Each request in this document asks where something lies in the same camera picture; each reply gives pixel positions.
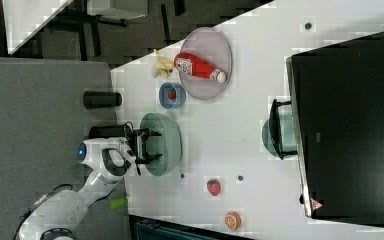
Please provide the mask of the black cylinder post near arm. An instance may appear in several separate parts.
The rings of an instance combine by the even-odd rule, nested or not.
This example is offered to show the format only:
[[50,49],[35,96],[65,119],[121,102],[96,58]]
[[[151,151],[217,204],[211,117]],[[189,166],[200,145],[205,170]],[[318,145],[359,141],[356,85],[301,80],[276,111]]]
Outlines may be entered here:
[[112,125],[112,126],[93,126],[89,131],[89,138],[111,138],[125,137],[130,138],[132,130],[127,125]]

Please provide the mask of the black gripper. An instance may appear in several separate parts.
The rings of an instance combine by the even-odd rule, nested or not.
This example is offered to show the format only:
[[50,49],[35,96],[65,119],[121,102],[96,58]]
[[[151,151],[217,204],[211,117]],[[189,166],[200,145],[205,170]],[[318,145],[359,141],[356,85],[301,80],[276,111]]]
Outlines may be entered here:
[[162,157],[162,154],[143,155],[143,137],[162,136],[158,131],[150,129],[136,129],[127,132],[127,140],[134,155],[137,164],[150,164]]

